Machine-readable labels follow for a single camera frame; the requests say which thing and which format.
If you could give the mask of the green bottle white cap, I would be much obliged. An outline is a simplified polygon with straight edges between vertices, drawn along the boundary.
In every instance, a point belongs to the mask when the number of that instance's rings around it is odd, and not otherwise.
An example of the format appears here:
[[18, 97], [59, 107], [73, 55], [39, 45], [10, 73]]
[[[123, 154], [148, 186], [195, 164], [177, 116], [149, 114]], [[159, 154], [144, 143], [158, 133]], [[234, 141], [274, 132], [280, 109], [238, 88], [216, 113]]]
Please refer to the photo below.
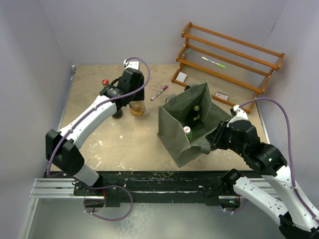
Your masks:
[[188, 127], [188, 126], [185, 126], [185, 127], [183, 128], [183, 131], [184, 131], [184, 133], [185, 133], [185, 135], [186, 135], [188, 141], [191, 141], [192, 138], [193, 138], [193, 132], [192, 132], [191, 128]]

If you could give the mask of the green canvas bag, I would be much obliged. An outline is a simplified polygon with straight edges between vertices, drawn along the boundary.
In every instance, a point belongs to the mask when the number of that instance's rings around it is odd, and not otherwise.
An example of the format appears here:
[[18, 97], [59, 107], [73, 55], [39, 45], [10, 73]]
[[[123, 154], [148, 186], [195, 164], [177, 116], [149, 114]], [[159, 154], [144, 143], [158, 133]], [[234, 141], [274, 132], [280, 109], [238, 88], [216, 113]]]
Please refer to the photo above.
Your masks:
[[[186, 118], [194, 106], [199, 106], [198, 125], [191, 126], [191, 139], [183, 128]], [[231, 115], [214, 104], [207, 83], [191, 84], [184, 92], [170, 95], [158, 113], [158, 137], [179, 168], [202, 154], [209, 154], [211, 146], [206, 136]]]

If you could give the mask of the blue white beverage carton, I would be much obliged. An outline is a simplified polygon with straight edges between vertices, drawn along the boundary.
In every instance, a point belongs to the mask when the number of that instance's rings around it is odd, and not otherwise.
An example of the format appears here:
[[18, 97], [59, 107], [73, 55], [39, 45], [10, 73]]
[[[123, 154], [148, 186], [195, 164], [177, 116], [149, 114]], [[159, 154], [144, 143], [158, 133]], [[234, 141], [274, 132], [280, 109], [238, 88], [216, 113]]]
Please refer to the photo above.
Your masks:
[[133, 116], [145, 116], [149, 111], [144, 101], [132, 101], [129, 103], [130, 112]]

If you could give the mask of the glass cola bottle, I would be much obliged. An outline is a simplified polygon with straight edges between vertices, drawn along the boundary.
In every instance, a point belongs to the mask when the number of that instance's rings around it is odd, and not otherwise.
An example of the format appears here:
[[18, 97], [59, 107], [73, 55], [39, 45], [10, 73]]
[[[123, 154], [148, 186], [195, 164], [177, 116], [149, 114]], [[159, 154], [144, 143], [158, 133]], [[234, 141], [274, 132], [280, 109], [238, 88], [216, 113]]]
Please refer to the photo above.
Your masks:
[[[110, 83], [109, 83], [109, 80], [108, 80], [108, 79], [104, 79], [104, 80], [102, 80], [102, 84], [103, 84], [103, 87], [106, 87], [106, 86], [108, 86]], [[114, 119], [120, 119], [122, 116], [123, 116], [123, 111], [122, 111], [122, 109], [118, 110], [114, 115], [112, 115], [112, 117], [113, 117]]]

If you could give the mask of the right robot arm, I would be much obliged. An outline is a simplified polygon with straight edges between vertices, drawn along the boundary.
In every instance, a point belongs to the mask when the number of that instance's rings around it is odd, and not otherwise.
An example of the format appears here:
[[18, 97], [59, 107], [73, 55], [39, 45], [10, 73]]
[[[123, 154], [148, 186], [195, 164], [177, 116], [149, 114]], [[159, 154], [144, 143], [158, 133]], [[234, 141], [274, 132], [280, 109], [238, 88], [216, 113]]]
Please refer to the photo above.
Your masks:
[[263, 143], [248, 120], [221, 122], [206, 136], [211, 150], [232, 150], [275, 190], [273, 197], [253, 184], [242, 172], [232, 169], [221, 179], [222, 191], [243, 196], [266, 213], [287, 239], [317, 239], [319, 211], [293, 180], [282, 153]]

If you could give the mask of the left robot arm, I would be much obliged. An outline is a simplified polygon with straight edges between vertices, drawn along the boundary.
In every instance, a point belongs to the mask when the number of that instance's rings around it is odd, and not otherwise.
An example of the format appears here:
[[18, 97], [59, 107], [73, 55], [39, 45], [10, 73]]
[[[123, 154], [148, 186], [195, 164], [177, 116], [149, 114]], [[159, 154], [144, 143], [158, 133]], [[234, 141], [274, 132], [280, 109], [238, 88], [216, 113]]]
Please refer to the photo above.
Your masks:
[[51, 166], [55, 165], [85, 184], [85, 190], [91, 195], [101, 193], [103, 177], [85, 163], [79, 150], [102, 122], [130, 102], [144, 99], [143, 85], [142, 72], [126, 68], [122, 76], [103, 88], [91, 106], [77, 119], [59, 131], [50, 130], [45, 136], [46, 172], [49, 173]]

